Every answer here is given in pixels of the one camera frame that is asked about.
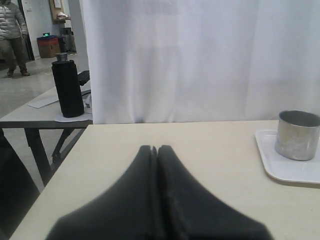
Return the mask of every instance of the person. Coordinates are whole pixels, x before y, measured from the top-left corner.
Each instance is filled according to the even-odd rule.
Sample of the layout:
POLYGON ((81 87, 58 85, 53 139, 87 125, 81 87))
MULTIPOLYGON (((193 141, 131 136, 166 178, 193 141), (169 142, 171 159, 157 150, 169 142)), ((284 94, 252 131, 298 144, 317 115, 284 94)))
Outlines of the person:
POLYGON ((9 70, 7 76, 12 78, 16 69, 16 62, 22 76, 30 76, 26 67, 23 53, 22 38, 28 36, 28 28, 24 16, 17 5, 11 0, 0 0, 0 52, 9 70))

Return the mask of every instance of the white puffer jacket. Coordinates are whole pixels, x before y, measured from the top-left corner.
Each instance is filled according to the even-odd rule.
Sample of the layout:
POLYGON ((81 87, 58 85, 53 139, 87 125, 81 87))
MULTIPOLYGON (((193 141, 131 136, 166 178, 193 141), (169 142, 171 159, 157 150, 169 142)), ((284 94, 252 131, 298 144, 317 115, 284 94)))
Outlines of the white puffer jacket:
POLYGON ((0 1, 0 40, 20 38, 27 35, 28 28, 24 16, 11 0, 0 1))

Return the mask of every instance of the curtain fold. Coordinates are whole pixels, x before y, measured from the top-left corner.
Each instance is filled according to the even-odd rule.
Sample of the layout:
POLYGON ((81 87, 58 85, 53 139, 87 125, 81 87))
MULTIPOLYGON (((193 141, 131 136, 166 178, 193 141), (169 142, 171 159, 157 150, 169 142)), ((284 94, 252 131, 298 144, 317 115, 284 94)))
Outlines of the curtain fold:
POLYGON ((95 124, 320 114, 317 0, 83 1, 95 124))

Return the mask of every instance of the white tray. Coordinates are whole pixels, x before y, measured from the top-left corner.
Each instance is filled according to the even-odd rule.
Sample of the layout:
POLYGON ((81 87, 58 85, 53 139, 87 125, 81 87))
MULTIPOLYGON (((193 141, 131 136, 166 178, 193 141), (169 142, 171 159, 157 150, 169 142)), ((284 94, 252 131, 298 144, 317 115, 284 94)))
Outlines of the white tray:
POLYGON ((285 182, 320 184, 320 141, 314 159, 296 161, 275 150, 277 131, 259 130, 255 139, 265 171, 271 177, 285 182))

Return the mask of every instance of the gray floor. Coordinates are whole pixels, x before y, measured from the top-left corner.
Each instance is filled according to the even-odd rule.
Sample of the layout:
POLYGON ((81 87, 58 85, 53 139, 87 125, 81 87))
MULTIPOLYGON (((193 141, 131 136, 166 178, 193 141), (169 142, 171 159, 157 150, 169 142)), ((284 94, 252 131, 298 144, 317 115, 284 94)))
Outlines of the gray floor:
MULTIPOLYGON (((77 55, 69 55, 77 64, 77 55)), ((19 70, 13 78, 7 78, 7 70, 0 71, 0 118, 31 101, 55 86, 51 63, 55 58, 43 58, 27 63, 31 76, 22 77, 19 70)), ((62 130, 41 130, 40 135, 49 161, 62 130)), ((4 129, 5 137, 30 172, 37 187, 44 188, 32 152, 23 129, 4 129)))

